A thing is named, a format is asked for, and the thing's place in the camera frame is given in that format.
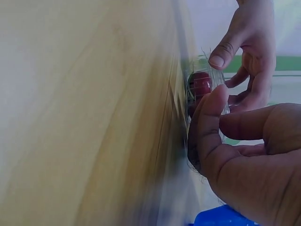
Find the clear plastic wrap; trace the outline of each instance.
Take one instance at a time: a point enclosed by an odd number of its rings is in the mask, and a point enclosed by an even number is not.
[[[225,78],[222,71],[210,66],[206,55],[200,56],[192,63],[192,73],[187,82],[188,91],[188,115],[192,118],[202,97],[212,92],[217,86],[224,84]],[[228,105],[225,106],[222,114],[230,113]],[[225,136],[220,132],[222,141]]]

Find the red object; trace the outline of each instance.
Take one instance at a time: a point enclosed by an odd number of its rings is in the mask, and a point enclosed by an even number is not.
[[[189,88],[195,100],[189,103],[188,114],[193,116],[202,97],[211,92],[212,80],[206,72],[195,72],[191,75]]]

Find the wood grain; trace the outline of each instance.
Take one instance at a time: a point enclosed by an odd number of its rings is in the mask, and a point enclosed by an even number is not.
[[[183,0],[2,0],[0,29],[0,225],[195,217]]]

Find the human hand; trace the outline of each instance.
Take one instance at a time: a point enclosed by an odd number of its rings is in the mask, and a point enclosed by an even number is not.
[[[270,0],[238,0],[238,4],[228,32],[209,58],[212,67],[222,70],[239,48],[243,50],[241,67],[226,85],[234,88],[248,77],[250,79],[246,91],[229,97],[231,112],[264,107],[276,67],[273,3]]]
[[[228,205],[260,225],[301,225],[301,105],[280,104],[221,116],[228,99],[218,86],[190,124],[188,158]],[[264,144],[231,146],[237,140]]]

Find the blue plastic container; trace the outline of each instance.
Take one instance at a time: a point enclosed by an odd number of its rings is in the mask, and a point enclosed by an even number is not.
[[[258,226],[228,205],[201,212],[191,226]]]

